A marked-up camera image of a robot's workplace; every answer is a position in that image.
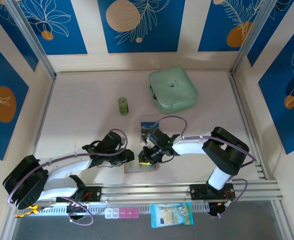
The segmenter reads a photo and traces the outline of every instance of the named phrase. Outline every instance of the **white tabletop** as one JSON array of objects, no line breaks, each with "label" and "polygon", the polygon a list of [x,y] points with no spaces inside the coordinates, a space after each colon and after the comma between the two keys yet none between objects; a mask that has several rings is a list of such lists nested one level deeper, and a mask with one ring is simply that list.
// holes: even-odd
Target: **white tabletop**
[{"label": "white tabletop", "polygon": [[[185,136],[208,133],[223,127],[248,144],[238,108],[226,72],[187,71],[199,97],[197,105],[176,113],[188,121]],[[102,140],[113,128],[123,130],[129,139],[127,148],[137,156],[142,150],[140,121],[158,119],[161,114],[152,102],[148,76],[151,71],[106,71],[58,75],[38,144],[36,157],[54,157],[70,153],[95,140]],[[129,114],[119,113],[117,100],[126,97]],[[179,134],[183,121],[175,118],[161,122],[169,136]],[[93,167],[83,171],[86,184],[154,184],[206,181],[215,164],[206,155],[175,157],[151,172],[124,174],[122,166]],[[242,168],[237,177],[258,180],[253,164]]]}]

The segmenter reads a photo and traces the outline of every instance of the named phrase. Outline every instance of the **gray floor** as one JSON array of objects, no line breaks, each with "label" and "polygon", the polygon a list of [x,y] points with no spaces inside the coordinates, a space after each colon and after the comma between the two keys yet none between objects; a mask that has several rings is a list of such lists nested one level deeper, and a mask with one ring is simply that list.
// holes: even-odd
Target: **gray floor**
[{"label": "gray floor", "polygon": [[222,219],[194,213],[194,225],[152,229],[150,215],[138,219],[95,217],[92,226],[77,226],[66,216],[19,219],[14,240],[278,240],[279,229],[270,202],[239,202]]}]

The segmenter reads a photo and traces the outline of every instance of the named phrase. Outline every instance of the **cable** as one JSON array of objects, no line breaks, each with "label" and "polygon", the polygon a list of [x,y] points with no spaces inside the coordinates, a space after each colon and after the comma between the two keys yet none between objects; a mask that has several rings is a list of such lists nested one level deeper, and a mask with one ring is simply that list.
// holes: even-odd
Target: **cable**
[{"label": "cable", "polygon": [[173,160],[174,157],[175,157],[175,156],[173,156],[171,159],[169,159],[169,160],[167,160],[167,161],[159,161],[159,163],[160,163],[160,164],[165,164],[165,163],[170,162],[171,160]]},{"label": "cable", "polygon": [[211,140],[215,140],[215,141],[221,142],[223,144],[226,144],[227,146],[230,146],[230,147],[232,147],[232,148],[240,151],[241,153],[247,155],[248,157],[250,157],[251,158],[251,161],[244,163],[241,166],[242,168],[245,167],[245,166],[247,166],[247,165],[249,165],[249,164],[252,164],[252,163],[254,163],[256,161],[256,159],[255,159],[255,157],[253,155],[251,155],[250,153],[248,153],[244,149],[242,149],[242,148],[240,148],[240,147],[238,147],[238,146],[236,146],[236,145],[234,145],[232,143],[229,143],[229,142],[227,142],[225,140],[222,140],[222,139],[217,138],[217,137],[214,137],[214,136],[200,136],[200,138],[202,138],[202,139],[211,139]]},{"label": "cable", "polygon": [[[157,121],[152,127],[156,126],[161,120],[163,120],[163,119],[167,119],[167,118],[178,118],[178,119],[183,120],[183,121],[185,122],[185,127],[184,127],[184,129],[182,130],[180,136],[181,136],[183,139],[185,139],[185,140],[187,140],[187,139],[195,139],[195,137],[193,137],[193,136],[191,136],[191,137],[184,137],[184,136],[183,136],[183,134],[185,133],[185,131],[186,131],[187,127],[188,127],[188,122],[187,122],[186,119],[184,119],[184,118],[181,117],[181,116],[176,116],[176,115],[164,116],[164,117],[160,118],[160,119],[159,119],[159,120],[158,120],[158,121]],[[241,149],[240,147],[238,147],[238,146],[236,146],[236,145],[234,145],[234,144],[232,144],[232,143],[229,143],[229,142],[227,142],[227,141],[225,141],[225,140],[222,140],[222,139],[220,139],[220,138],[217,138],[217,137],[214,137],[214,136],[199,136],[199,137],[196,137],[196,138],[216,140],[216,141],[221,142],[221,143],[223,143],[223,144],[226,144],[227,146],[230,146],[230,147],[232,147],[232,148],[234,148],[234,149],[240,151],[241,153],[245,154],[246,156],[250,157],[250,158],[251,158],[251,161],[249,161],[249,162],[243,164],[243,165],[241,166],[242,168],[245,167],[245,166],[247,166],[247,165],[249,165],[249,164],[252,164],[252,163],[254,163],[254,162],[256,161],[255,157],[254,157],[253,155],[251,155],[250,153],[248,153],[247,151]]]},{"label": "cable", "polygon": [[176,116],[176,115],[164,116],[164,117],[160,118],[152,127],[156,126],[161,120],[167,119],[167,118],[177,118],[177,119],[181,119],[181,120],[183,120],[185,122],[185,127],[184,127],[184,129],[182,130],[182,132],[180,134],[180,136],[183,137],[183,134],[185,133],[185,131],[186,131],[187,127],[188,127],[188,122],[187,122],[186,119],[184,119],[181,116]]},{"label": "cable", "polygon": [[57,158],[57,159],[54,159],[52,160],[51,162],[45,162],[44,164],[41,164],[39,166],[37,166],[35,169],[31,170],[29,173],[27,173],[17,184],[16,186],[12,189],[11,193],[9,194],[9,197],[8,197],[8,204],[13,204],[14,202],[12,201],[12,196],[16,193],[16,191],[18,190],[18,188],[23,184],[23,182],[28,179],[28,177],[30,177],[32,174],[34,174],[37,170],[45,167],[45,166],[49,166],[51,164],[54,164],[54,163],[57,163],[57,162],[60,162],[60,161],[63,161],[63,160],[66,160],[66,159],[70,159],[70,158],[77,158],[77,157],[83,157],[83,156],[92,156],[92,155],[97,155],[97,156],[104,156],[104,157],[112,157],[112,156],[115,156],[115,155],[118,155],[120,153],[122,153],[126,147],[127,147],[127,144],[128,144],[128,138],[127,138],[127,135],[120,129],[117,129],[117,128],[114,128],[114,129],[111,129],[109,132],[112,132],[112,131],[119,131],[123,134],[123,136],[125,137],[126,139],[126,142],[125,142],[125,145],[124,147],[118,151],[118,152],[115,152],[115,153],[95,153],[95,152],[90,152],[90,153],[80,153],[80,154],[72,154],[72,155],[68,155],[68,156],[63,156],[63,157],[60,157],[60,158]]},{"label": "cable", "polygon": [[71,213],[72,212],[70,211],[69,214],[68,214],[68,218],[70,219],[70,221],[72,223],[74,223],[76,225],[80,225],[80,226],[90,226],[91,224],[93,224],[93,221],[94,221],[93,220],[93,214],[88,209],[86,209],[84,206],[82,206],[81,203],[79,203],[78,201],[73,200],[73,199],[71,199],[69,197],[66,197],[66,196],[61,196],[61,198],[64,199],[64,200],[70,201],[70,202],[72,202],[74,204],[77,204],[80,208],[82,208],[84,211],[86,211],[90,215],[90,217],[91,217],[91,222],[89,222],[89,223],[80,223],[80,222],[74,221],[71,218]]},{"label": "cable", "polygon": [[226,208],[226,210],[224,212],[222,212],[219,216],[219,218],[221,218],[221,216],[223,216],[224,214],[226,214],[226,212],[236,204],[236,202],[238,202],[238,200],[241,198],[241,196],[243,195],[243,193],[246,191],[247,186],[248,186],[248,182],[246,179],[243,178],[237,178],[237,179],[233,179],[233,181],[244,181],[245,182],[245,187],[243,188],[243,190],[241,191],[241,193],[239,194],[239,196],[231,203],[231,205],[229,207]]}]

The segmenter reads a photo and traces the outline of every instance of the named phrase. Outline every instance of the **metal frame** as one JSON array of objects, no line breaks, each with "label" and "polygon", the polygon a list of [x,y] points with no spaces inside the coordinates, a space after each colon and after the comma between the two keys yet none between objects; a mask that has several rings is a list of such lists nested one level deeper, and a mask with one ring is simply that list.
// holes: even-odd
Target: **metal frame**
[{"label": "metal frame", "polygon": [[242,119],[242,122],[244,124],[244,128],[246,131],[246,135],[249,139],[249,144],[251,146],[251,149],[253,150],[253,155],[255,156],[257,160],[257,165],[261,167],[261,171],[263,173],[263,178],[266,180],[274,180],[274,176],[271,174],[271,171],[269,169],[268,164],[265,164],[262,160],[261,152],[259,150],[259,146],[257,143],[257,140],[253,134],[253,124],[252,124],[252,117],[250,115],[250,111],[248,110],[247,103],[245,101],[245,97],[242,91],[239,90],[239,87],[237,85],[237,82],[234,78],[234,76],[229,72],[228,73],[229,82],[233,91],[233,95],[235,97],[238,110]]},{"label": "metal frame", "polygon": [[4,0],[6,8],[11,14],[13,20],[16,22],[18,28],[22,32],[23,36],[27,40],[31,49],[37,56],[37,58],[42,62],[45,71],[47,72],[50,79],[54,80],[56,73],[46,55],[46,52],[42,48],[36,34],[34,33],[32,27],[30,26],[27,18],[23,14],[19,4],[16,0]]},{"label": "metal frame", "polygon": [[294,230],[291,229],[290,220],[288,219],[285,211],[285,206],[282,200],[271,201],[273,212],[275,214],[280,234],[284,240],[294,240]]},{"label": "metal frame", "polygon": [[242,61],[245,57],[247,57],[247,54],[249,53],[252,45],[256,41],[263,25],[267,21],[272,9],[274,8],[277,0],[265,0],[264,4],[262,5],[261,9],[259,10],[253,25],[250,28],[249,33],[247,34],[242,46],[240,47],[239,54],[235,60],[235,63],[233,64],[233,67],[231,69],[231,74],[234,75],[237,70],[239,69],[240,65],[242,64]]},{"label": "metal frame", "polygon": [[[95,204],[85,202],[83,203],[84,206],[94,215],[104,215],[106,208],[139,208],[139,214],[150,214],[150,204]],[[207,202],[192,202],[191,208],[193,213],[208,213],[210,212],[209,203]],[[29,210],[24,209],[19,211],[19,214],[23,215],[27,213]],[[67,214],[67,208],[65,204],[55,205],[52,208],[47,208],[44,210],[40,210],[38,216],[65,216]],[[85,215],[86,213],[82,210],[75,211],[75,215]]]},{"label": "metal frame", "polygon": [[0,240],[12,239],[17,224],[17,219],[14,217],[16,212],[17,209],[14,206],[7,206],[6,217],[0,226]]},{"label": "metal frame", "polygon": [[50,86],[50,90],[49,90],[49,94],[47,96],[45,108],[43,109],[43,112],[42,112],[40,126],[39,126],[39,129],[38,129],[37,135],[36,135],[34,146],[32,147],[32,150],[31,150],[31,153],[33,155],[36,154],[36,151],[37,151],[37,146],[38,146],[38,143],[39,143],[39,140],[40,140],[40,136],[41,136],[41,132],[42,132],[42,129],[43,129],[43,125],[45,123],[45,119],[46,119],[46,116],[47,116],[47,112],[48,112],[50,100],[51,100],[51,97],[52,97],[53,89],[55,87],[55,83],[56,83],[55,80],[56,80],[56,77],[54,78],[54,80],[53,80],[53,82],[52,82],[52,84]]}]

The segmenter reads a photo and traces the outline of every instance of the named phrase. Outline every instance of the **cable tie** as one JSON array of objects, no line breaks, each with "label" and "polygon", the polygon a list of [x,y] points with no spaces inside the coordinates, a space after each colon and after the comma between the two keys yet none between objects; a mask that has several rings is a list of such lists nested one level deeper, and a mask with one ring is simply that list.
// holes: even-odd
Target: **cable tie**
[{"label": "cable tie", "polygon": [[51,162],[52,162],[52,157],[49,158],[49,161],[48,161],[48,166],[51,166]]}]

